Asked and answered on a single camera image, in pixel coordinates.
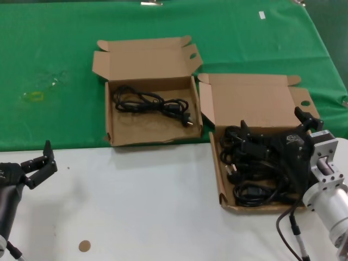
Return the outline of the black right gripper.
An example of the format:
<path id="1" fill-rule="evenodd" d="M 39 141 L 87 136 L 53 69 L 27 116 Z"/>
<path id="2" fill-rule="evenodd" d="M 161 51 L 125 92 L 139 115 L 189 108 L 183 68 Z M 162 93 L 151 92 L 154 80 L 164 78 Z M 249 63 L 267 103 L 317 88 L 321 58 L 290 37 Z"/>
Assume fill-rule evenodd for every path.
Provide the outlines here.
<path id="1" fill-rule="evenodd" d="M 276 152 L 280 166 L 296 191 L 306 191 L 309 186 L 309 159 L 312 149 L 308 130 L 323 130 L 324 122 L 311 113 L 295 107 L 295 116 L 301 122 L 296 128 L 269 134 L 269 145 Z M 256 158 L 268 158 L 270 149 L 262 135 L 251 133 L 244 120 L 240 122 L 241 151 Z"/>

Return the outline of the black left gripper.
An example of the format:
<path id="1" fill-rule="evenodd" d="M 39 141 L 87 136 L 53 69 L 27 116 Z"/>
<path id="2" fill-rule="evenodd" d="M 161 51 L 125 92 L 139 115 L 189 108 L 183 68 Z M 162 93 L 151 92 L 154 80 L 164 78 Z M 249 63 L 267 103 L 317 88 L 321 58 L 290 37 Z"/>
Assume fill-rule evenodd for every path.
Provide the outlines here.
<path id="1" fill-rule="evenodd" d="M 42 156 L 21 164 L 0 163 L 0 170 L 1 188 L 26 183 L 30 189 L 35 189 L 58 170 L 51 142 L 46 140 Z M 32 172 L 31 176 L 26 177 L 26 174 Z"/>

